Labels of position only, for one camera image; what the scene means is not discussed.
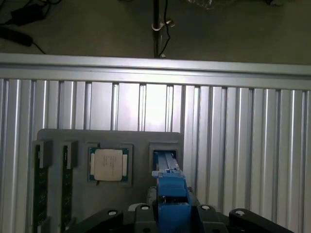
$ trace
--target green circuit board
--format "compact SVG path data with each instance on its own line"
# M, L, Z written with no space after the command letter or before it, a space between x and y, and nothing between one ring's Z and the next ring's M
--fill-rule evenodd
M35 186L33 201L33 233L47 218L48 201L48 168L40 168L40 146L35 146Z
M61 210L61 232L71 221L72 207L72 169L67 168L68 146L63 147L63 179L62 179L62 210Z

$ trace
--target screw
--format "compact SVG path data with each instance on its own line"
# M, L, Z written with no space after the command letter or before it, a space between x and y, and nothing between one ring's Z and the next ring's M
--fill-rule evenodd
M209 210L210 208L209 208L209 206L207 206L207 205L202 205L202 209L204 209L204 210Z
M116 212L116 211L114 211L114 210L112 210L112 211L109 211L109 212L108 212L108 214L109 214L110 216L112 216L112 215L116 215L116 214L117 214L117 212Z
M241 211L241 210L238 210L238 211L236 211L235 213L236 213L237 215L240 215L240 216L245 215L245 213L244 213L243 211Z

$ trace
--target gray floor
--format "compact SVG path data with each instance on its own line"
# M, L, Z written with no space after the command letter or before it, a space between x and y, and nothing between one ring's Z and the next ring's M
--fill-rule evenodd
M0 22L28 0L8 0ZM176 23L165 52L170 59L311 65L311 1L283 7L261 0L238 0L230 7L205 10L186 0L169 0ZM48 54L153 56L152 1L63 0L47 19L22 27ZM40 53L0 40L0 52Z

